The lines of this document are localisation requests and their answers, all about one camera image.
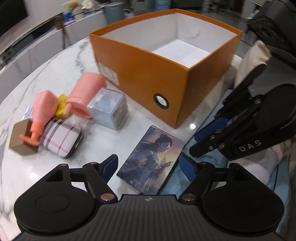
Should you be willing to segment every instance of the pink pump bottle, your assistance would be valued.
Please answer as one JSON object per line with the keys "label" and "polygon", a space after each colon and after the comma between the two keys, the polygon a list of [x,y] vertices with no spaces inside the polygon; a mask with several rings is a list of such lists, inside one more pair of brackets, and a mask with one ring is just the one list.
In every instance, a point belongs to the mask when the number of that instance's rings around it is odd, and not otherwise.
{"label": "pink pump bottle", "polygon": [[19,138],[32,146],[38,146],[40,144],[39,138],[43,134],[44,127],[54,116],[57,106],[58,100],[53,93],[49,90],[40,92],[33,104],[33,123],[30,129],[32,135],[31,137],[27,137],[21,134]]}

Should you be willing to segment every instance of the floor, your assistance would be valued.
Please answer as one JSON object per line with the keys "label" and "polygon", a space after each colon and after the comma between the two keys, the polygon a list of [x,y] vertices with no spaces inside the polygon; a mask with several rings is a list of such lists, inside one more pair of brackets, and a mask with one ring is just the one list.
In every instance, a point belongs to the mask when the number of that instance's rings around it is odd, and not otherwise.
{"label": "floor", "polygon": [[248,34],[245,33],[247,30],[246,19],[239,18],[230,12],[204,12],[200,14],[216,19],[243,31],[241,41],[235,53],[241,58],[246,54],[249,48],[253,46],[254,42],[256,41],[256,35],[253,32],[249,32]]}

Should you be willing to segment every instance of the television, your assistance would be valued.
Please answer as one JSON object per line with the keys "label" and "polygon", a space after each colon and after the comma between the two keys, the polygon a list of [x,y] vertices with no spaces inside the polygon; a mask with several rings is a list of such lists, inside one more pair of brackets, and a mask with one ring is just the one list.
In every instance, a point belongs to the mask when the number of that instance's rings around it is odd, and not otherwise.
{"label": "television", "polygon": [[0,0],[0,37],[27,16],[24,0]]}

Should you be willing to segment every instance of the cardboard box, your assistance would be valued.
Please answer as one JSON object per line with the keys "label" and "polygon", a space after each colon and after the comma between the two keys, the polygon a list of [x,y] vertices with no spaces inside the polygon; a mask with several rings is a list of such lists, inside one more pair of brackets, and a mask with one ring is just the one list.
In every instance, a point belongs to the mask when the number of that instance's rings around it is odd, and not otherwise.
{"label": "cardboard box", "polygon": [[242,32],[170,9],[90,34],[100,72],[171,127],[178,127],[230,67]]}
{"label": "cardboard box", "polygon": [[25,119],[14,124],[9,143],[10,149],[16,151],[21,155],[30,155],[37,153],[38,146],[29,145],[19,138],[20,134],[31,137],[31,125],[32,121],[29,119]]}

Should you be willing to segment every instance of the logo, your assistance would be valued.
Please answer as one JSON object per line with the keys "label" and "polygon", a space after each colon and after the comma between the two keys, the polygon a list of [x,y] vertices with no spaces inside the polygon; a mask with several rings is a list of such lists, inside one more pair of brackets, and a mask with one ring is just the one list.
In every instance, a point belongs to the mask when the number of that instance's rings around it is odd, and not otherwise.
{"label": "logo", "polygon": [[241,152],[244,152],[246,149],[249,149],[251,150],[252,148],[255,148],[256,146],[260,146],[261,145],[261,142],[259,140],[255,141],[255,143],[248,143],[247,146],[243,147],[239,147],[239,149],[241,150]]}
{"label": "logo", "polygon": [[151,202],[151,201],[153,201],[153,198],[151,198],[151,197],[147,197],[147,198],[145,198],[145,201],[147,201],[147,202]]}

